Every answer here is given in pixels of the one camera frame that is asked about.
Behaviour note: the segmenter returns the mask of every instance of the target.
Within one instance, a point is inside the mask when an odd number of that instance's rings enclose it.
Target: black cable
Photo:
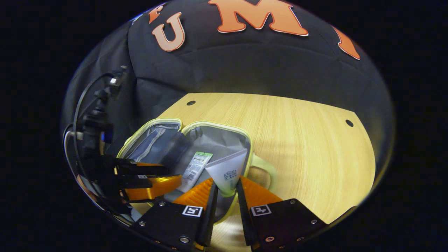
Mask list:
[[[83,115],[84,115],[84,113],[90,108],[90,106],[94,103],[94,102],[96,102],[98,99],[93,99],[82,111],[81,111],[81,113],[79,114],[79,116],[78,117],[82,117]]]
[[[98,191],[96,190],[96,188],[92,185],[91,180],[88,178],[86,171],[84,170],[84,167],[82,166],[82,162],[81,162],[81,157],[79,155],[79,150],[78,150],[78,143],[77,143],[77,137],[76,137],[76,128],[77,128],[77,124],[78,124],[78,114],[79,114],[79,109],[81,107],[82,101],[84,100],[84,96],[86,95],[86,93],[89,91],[89,89],[93,86],[93,84],[95,84],[97,81],[99,81],[100,79],[102,79],[105,76],[112,76],[112,73],[106,73],[106,74],[102,74],[100,75],[98,78],[96,78],[95,80],[93,80],[92,82],[90,82],[85,88],[84,91],[82,92],[81,96],[79,97],[79,101],[78,104],[76,106],[76,110],[75,110],[75,115],[74,115],[74,121],[73,121],[73,131],[75,133],[75,137],[73,138],[74,141],[74,148],[75,148],[75,154],[76,154],[76,158],[78,159],[78,164],[79,164],[79,168],[82,171],[82,173],[84,174],[84,176],[86,177],[88,183],[90,184],[90,186],[92,187],[92,189],[96,192],[97,195],[99,195],[98,198],[100,198],[100,200],[102,201],[102,203],[111,211],[113,212],[115,215],[117,216],[121,216],[121,214],[119,214],[114,208],[112,208],[100,195],[100,193],[98,193]]]
[[[73,178],[75,179],[76,183],[79,185],[79,182],[77,181],[77,176],[76,176],[76,174],[75,174],[75,171],[73,170],[72,165],[70,164],[69,156],[68,156],[68,154],[67,154],[67,143],[66,143],[66,141],[67,141],[67,137],[68,137],[68,135],[67,135],[68,131],[67,131],[67,130],[68,130],[70,127],[72,127],[72,126],[73,126],[73,124],[70,123],[70,124],[65,128],[65,130],[64,130],[64,150],[65,150],[65,158],[67,159],[67,162],[69,163],[70,171],[72,172]],[[101,210],[104,211],[104,208],[103,208],[102,206],[100,206],[100,205],[99,205],[97,202],[95,202],[92,198],[91,198],[91,200],[92,200],[92,202],[93,202],[99,209],[101,209]]]

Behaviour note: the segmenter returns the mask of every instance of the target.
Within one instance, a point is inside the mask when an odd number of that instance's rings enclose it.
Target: wooden table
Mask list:
[[[373,148],[359,118],[348,110],[277,96],[190,93],[159,117],[179,118],[184,126],[210,121],[244,129],[257,156],[277,170],[273,193],[298,199],[327,224],[358,205],[372,187]],[[248,178],[269,185],[268,174],[255,167]],[[214,226],[209,251],[250,251],[239,207],[234,210]]]

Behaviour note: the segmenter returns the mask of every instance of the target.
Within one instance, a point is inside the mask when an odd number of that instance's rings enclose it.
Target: toiletry bag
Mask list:
[[[226,157],[247,149],[241,176],[247,176],[251,166],[259,167],[270,175],[269,190],[276,183],[276,170],[268,162],[253,153],[250,136],[242,129],[199,121],[185,127],[177,118],[157,118],[143,125],[133,136],[126,140],[118,152],[118,158],[133,159],[136,162],[163,164],[169,175],[183,174],[196,152],[212,153],[209,164],[226,160]],[[202,171],[196,186],[210,178],[206,170]],[[174,190],[164,195],[165,200],[173,202],[183,192]],[[222,222],[232,212],[237,195],[224,198],[218,194],[215,222]]]

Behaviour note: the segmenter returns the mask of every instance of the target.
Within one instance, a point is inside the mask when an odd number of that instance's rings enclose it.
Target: orange gripper pad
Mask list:
[[[204,246],[201,246],[201,245],[199,245],[199,244],[197,244],[197,243],[195,243],[194,246],[195,246],[198,250],[200,250],[200,251],[204,251]]]
[[[211,178],[204,180],[202,183],[188,190],[188,192],[182,194],[173,203],[203,207],[207,207],[208,196],[210,195],[210,189],[213,180]]]
[[[252,180],[241,176],[241,183],[243,185],[244,195],[246,197],[247,208],[266,205],[270,203],[283,201],[277,195],[270,192],[268,189],[258,185]]]
[[[150,188],[125,189],[129,200],[153,200],[158,196],[169,193],[182,184],[182,175],[148,178],[152,182]]]

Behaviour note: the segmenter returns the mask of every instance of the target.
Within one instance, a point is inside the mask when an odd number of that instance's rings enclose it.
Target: screw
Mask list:
[[[183,242],[183,243],[189,243],[190,242],[190,239],[188,239],[187,237],[181,237],[179,240],[181,242]]]

